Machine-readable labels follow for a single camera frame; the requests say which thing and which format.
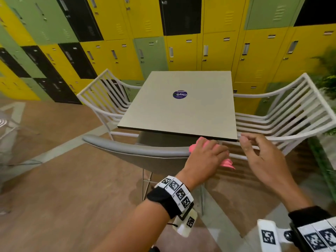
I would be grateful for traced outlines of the person's left forearm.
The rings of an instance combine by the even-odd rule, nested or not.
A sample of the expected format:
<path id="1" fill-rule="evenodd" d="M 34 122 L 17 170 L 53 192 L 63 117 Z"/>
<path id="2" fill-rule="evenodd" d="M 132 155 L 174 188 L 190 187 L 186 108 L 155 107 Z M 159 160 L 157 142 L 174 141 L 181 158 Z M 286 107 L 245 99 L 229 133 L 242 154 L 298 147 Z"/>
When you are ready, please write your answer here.
<path id="1" fill-rule="evenodd" d="M 146 199 L 93 252 L 148 252 L 169 220 L 161 204 Z"/>

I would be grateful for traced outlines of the green leafy plant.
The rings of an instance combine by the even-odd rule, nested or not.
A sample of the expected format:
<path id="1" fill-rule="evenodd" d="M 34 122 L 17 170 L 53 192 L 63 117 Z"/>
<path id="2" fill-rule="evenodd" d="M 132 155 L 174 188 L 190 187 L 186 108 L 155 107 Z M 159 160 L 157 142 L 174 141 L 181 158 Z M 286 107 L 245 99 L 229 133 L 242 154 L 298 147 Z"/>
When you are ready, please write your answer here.
<path id="1" fill-rule="evenodd" d="M 312 59 L 317 59 L 327 71 L 326 75 L 315 82 L 316 87 L 322 89 L 330 100 L 336 100 L 336 49 L 329 48 L 323 55 L 314 56 Z"/>

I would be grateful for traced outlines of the pink cleaning cloth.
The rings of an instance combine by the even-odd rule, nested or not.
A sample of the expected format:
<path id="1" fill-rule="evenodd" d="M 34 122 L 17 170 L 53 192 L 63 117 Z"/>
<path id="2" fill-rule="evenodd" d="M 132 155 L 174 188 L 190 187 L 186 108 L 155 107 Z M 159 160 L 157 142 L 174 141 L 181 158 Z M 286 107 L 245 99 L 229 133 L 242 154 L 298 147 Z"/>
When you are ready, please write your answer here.
<path id="1" fill-rule="evenodd" d="M 198 144 L 199 141 L 202 140 L 202 139 L 203 139 L 203 137 L 199 137 L 199 138 L 197 139 L 197 141 L 195 142 L 195 144 L 192 144 L 192 145 L 189 146 L 189 148 L 188 148 L 189 153 L 192 153 L 192 152 L 195 150 L 195 148 L 197 147 L 197 144 Z M 210 140 L 208 140 L 208 139 L 204 139 L 204 140 L 205 140 L 205 142 L 204 142 L 202 148 L 206 147 L 206 146 L 209 144 L 209 142 L 210 142 Z M 224 160 L 221 162 L 220 166 L 221 166 L 221 167 L 226 167 L 226 168 L 235 169 L 234 166 L 233 166 L 233 162 L 232 162 L 232 160 L 231 160 L 230 158 L 226 158 L 226 159 L 224 159 Z"/>

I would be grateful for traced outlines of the person's right forearm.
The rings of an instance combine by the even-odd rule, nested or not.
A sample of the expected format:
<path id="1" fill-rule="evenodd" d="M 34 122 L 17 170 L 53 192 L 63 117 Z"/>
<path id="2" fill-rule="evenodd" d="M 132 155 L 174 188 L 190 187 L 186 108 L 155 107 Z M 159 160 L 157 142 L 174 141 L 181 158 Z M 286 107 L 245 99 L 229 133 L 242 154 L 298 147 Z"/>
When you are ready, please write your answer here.
<path id="1" fill-rule="evenodd" d="M 289 213 L 315 206 L 294 181 L 282 184 L 277 194 Z"/>

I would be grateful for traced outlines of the white marker tag mount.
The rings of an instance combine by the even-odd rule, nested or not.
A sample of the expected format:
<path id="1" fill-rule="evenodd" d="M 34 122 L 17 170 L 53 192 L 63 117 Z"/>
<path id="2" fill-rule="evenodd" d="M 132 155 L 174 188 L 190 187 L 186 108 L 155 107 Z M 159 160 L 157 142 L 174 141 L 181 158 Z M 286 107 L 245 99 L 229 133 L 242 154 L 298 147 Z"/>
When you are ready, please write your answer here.
<path id="1" fill-rule="evenodd" d="M 291 229 L 280 229 L 265 219 L 258 219 L 257 226 L 262 252 L 282 252 L 281 244 L 294 244 Z"/>
<path id="2" fill-rule="evenodd" d="M 197 212 L 193 208 L 189 208 L 182 216 L 176 216 L 172 223 L 172 228 L 184 238 L 187 238 L 198 218 Z"/>

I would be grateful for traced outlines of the person's left hand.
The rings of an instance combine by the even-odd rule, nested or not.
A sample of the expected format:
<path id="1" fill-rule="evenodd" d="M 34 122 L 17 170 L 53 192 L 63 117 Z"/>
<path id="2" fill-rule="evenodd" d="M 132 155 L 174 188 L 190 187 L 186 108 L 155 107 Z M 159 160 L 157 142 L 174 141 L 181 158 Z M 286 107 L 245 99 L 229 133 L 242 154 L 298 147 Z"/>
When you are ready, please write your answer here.
<path id="1" fill-rule="evenodd" d="M 198 146 L 188 157 L 184 168 L 175 176 L 192 191 L 211 178 L 220 167 L 222 161 L 204 159 L 198 154 Z"/>

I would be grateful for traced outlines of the green metal planter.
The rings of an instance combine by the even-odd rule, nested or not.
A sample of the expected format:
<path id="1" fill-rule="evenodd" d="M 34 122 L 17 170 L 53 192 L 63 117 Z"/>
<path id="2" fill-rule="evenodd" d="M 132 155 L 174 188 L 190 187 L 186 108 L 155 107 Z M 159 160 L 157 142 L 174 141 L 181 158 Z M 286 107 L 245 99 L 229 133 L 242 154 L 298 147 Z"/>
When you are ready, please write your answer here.
<path id="1" fill-rule="evenodd" d="M 336 137 L 314 136 L 308 139 L 308 144 L 336 203 Z"/>

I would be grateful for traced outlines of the person's right hand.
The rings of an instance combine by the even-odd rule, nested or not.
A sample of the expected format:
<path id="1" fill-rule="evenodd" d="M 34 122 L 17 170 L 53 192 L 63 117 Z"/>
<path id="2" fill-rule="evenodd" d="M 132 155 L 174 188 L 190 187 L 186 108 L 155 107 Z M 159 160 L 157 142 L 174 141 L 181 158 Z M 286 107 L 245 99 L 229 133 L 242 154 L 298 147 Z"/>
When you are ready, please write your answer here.
<path id="1" fill-rule="evenodd" d="M 254 133 L 242 133 L 253 146 L 253 159 L 247 159 L 250 169 L 256 177 L 276 195 L 280 186 L 294 181 L 285 156 L 265 136 Z"/>

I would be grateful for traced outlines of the wall of coloured lockers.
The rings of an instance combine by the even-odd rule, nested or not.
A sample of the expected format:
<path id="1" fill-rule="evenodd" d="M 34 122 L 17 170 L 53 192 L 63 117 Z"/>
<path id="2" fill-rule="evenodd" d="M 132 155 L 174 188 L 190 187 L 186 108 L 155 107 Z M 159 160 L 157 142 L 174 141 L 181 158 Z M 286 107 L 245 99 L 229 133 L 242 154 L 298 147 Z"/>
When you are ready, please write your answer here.
<path id="1" fill-rule="evenodd" d="M 0 0 L 0 95 L 79 104 L 105 69 L 231 71 L 238 94 L 325 75 L 336 0 Z"/>

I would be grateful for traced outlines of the grey padded chair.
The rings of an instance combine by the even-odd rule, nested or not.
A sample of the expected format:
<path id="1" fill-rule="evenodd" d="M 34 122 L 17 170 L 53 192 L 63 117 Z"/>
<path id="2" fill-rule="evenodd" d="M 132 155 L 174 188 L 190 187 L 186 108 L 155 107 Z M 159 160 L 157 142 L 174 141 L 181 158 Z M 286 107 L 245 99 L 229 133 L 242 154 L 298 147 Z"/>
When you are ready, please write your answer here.
<path id="1" fill-rule="evenodd" d="M 96 135 L 84 135 L 82 140 L 119 159 L 142 169 L 142 199 L 154 183 L 153 174 L 175 176 L 189 157 L 189 146 L 195 144 L 194 136 L 141 132 L 136 144 L 117 142 Z"/>

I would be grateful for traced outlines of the white slatted metal chair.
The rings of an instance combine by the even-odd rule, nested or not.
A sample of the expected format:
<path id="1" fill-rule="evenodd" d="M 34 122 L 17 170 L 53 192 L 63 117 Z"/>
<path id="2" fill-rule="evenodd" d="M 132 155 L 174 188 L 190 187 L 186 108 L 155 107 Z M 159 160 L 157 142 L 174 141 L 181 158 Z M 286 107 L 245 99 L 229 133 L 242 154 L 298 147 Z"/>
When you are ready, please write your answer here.
<path id="1" fill-rule="evenodd" d="M 238 99 L 275 97 L 264 116 L 244 114 L 235 108 L 237 135 L 262 134 L 287 155 L 307 138 L 336 128 L 336 113 L 307 73 L 285 87 L 264 94 L 234 93 Z"/>
<path id="2" fill-rule="evenodd" d="M 121 81 L 107 68 L 83 88 L 77 97 L 96 114 L 107 128 L 111 140 L 114 140 L 115 136 L 137 138 L 139 136 L 137 133 L 115 129 L 144 82 L 144 80 Z"/>

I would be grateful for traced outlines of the black wristband with marker tiles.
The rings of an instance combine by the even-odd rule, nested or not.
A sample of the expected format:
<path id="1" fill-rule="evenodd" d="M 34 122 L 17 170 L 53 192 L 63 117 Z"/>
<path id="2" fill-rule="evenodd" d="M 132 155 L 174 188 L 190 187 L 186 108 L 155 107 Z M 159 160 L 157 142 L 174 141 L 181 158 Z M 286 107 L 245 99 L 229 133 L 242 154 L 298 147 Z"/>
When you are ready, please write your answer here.
<path id="1" fill-rule="evenodd" d="M 187 188 L 178 178 L 167 176 L 161 180 L 146 198 L 155 203 L 159 203 L 168 213 L 170 219 L 190 212 L 194 206 L 194 198 Z"/>
<path id="2" fill-rule="evenodd" d="M 319 206 L 288 214 L 292 241 L 300 252 L 336 252 L 336 215 Z"/>

